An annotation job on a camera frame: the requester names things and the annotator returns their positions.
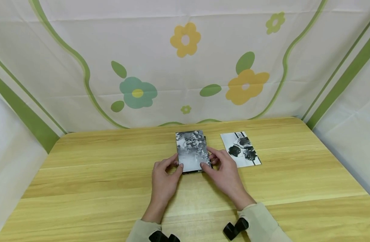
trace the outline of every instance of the green flower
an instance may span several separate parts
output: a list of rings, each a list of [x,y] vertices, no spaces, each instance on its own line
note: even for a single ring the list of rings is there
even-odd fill
[[[153,98],[157,97],[157,89],[148,82],[142,82],[136,77],[127,77],[119,85],[124,94],[126,105],[132,109],[150,107],[153,105]]]
[[[190,113],[190,110],[192,110],[192,108],[189,105],[187,105],[187,106],[183,106],[182,107],[181,112],[183,114],[189,114]]]
[[[284,21],[286,21],[284,12],[274,13],[266,23],[267,35],[279,31]]]

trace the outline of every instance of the green leaf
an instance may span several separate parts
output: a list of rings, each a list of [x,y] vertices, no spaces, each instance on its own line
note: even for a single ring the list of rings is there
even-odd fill
[[[118,76],[120,76],[122,78],[126,78],[126,76],[127,76],[126,69],[121,64],[119,64],[116,61],[112,61],[111,66],[112,66],[113,70],[115,71],[115,73]]]
[[[221,91],[221,87],[218,84],[210,84],[200,91],[200,96],[210,97],[215,94],[218,94]]]
[[[111,110],[113,110],[113,112],[120,112],[125,106],[125,103],[123,101],[116,101],[114,102],[113,104],[111,104]]]
[[[255,54],[253,52],[250,51],[243,54],[236,64],[236,73],[240,74],[244,70],[251,69],[254,61]]]

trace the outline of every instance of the teal flower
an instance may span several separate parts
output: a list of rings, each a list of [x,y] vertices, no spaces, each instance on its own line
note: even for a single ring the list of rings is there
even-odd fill
[[[189,114],[190,113],[190,110],[192,110],[192,108],[189,105],[187,105],[187,106],[183,106],[182,107],[181,112],[183,114]]]
[[[132,109],[150,107],[153,105],[153,98],[157,97],[157,89],[148,82],[142,82],[136,77],[127,77],[119,85],[124,94],[125,104]]]

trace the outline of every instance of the photograph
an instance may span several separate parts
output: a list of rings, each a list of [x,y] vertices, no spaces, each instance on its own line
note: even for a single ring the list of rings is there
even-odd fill
[[[237,167],[262,164],[245,132],[222,133],[220,136]]]
[[[200,163],[211,161],[202,130],[176,133],[178,162],[184,164],[183,173],[202,171]]]

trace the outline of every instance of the green wavy line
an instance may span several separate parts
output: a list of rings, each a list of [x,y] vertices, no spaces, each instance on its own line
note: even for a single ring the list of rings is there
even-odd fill
[[[44,11],[43,11],[43,8],[39,2],[39,0],[29,0],[29,3],[30,5],[32,6],[33,8],[33,11],[35,12],[35,14],[37,15],[37,17],[39,18],[39,21],[44,25],[45,29],[50,33],[50,35],[55,39],[55,41],[60,44],[60,46],[62,46],[68,53],[70,53],[81,65],[81,67],[83,68],[83,74],[84,74],[84,87],[86,89],[86,92],[88,94],[88,96],[90,97],[90,100],[91,102],[93,103],[93,105],[95,106],[95,108],[98,110],[98,112],[105,118],[107,119],[109,122],[111,122],[113,125],[115,125],[116,127],[120,127],[120,128],[127,128],[127,127],[124,127],[122,125],[120,125],[119,123],[115,122],[114,120],[111,119],[111,117],[109,117],[104,111],[103,109],[100,107],[100,105],[98,104],[98,102],[96,101],[95,99],[95,96],[93,94],[93,92],[91,91],[90,87],[89,87],[89,79],[90,79],[90,70],[89,70],[89,67],[88,67],[88,64],[87,62],[83,59],[83,57],[73,48],[71,48],[71,46],[69,46],[55,31],[55,29],[52,27],[52,25],[50,24],[50,22],[48,21],[48,18],[47,16],[45,15]]]
[[[24,87],[24,85],[22,85],[22,83],[14,76],[14,74],[12,72],[9,71],[9,69],[7,69],[7,67],[1,61],[0,61],[0,66],[10,76],[10,78],[12,78],[15,81],[15,83],[32,99],[32,101],[35,102],[35,104],[45,113],[45,115],[47,115],[48,118],[50,120],[52,120],[52,122],[55,123],[55,125],[64,134],[67,134],[67,132],[60,126],[60,124],[58,124],[58,122],[56,122],[56,120],[49,114],[49,112],[47,112],[47,110],[45,110],[45,108],[35,99],[34,96],[32,96],[32,94]]]
[[[167,122],[167,123],[163,123],[163,124],[159,125],[159,127],[160,127],[160,126],[166,126],[166,125],[170,125],[170,124],[178,124],[178,125],[183,125],[183,123],[180,123],[180,122]]]
[[[266,109],[263,110],[263,112],[261,112],[260,114],[256,115],[255,117],[252,117],[251,119],[256,119],[258,117],[261,117],[262,115],[264,115],[266,112],[268,112],[268,110],[271,108],[271,106],[274,104],[276,98],[278,97],[279,95],[279,92],[281,91],[282,89],[282,86],[284,84],[284,81],[286,80],[286,77],[287,77],[287,71],[288,71],[288,65],[287,65],[287,62],[288,62],[288,57],[290,56],[290,53],[292,51],[292,48],[294,48],[294,46],[307,34],[307,32],[312,28],[312,26],[314,25],[315,21],[317,20],[318,16],[320,15],[320,13],[322,12],[323,8],[325,7],[327,3],[327,0],[322,0],[321,3],[319,4],[319,7],[317,9],[317,11],[315,12],[313,18],[310,20],[310,22],[308,23],[308,25],[306,26],[306,28],[302,31],[302,33],[300,33],[300,35],[298,35],[297,38],[295,38],[294,41],[292,41],[292,43],[290,44],[290,46],[287,48],[286,50],[286,53],[284,54],[283,56],[283,60],[282,60],[282,64],[283,64],[283,76],[282,76],[282,79],[281,79],[281,82],[278,86],[278,88],[276,89],[276,92],[274,94],[274,96],[272,97],[270,103],[267,105]]]
[[[200,122],[198,123],[208,123],[208,122],[221,122],[220,120],[217,120],[217,119],[204,119],[204,120],[201,120]]]

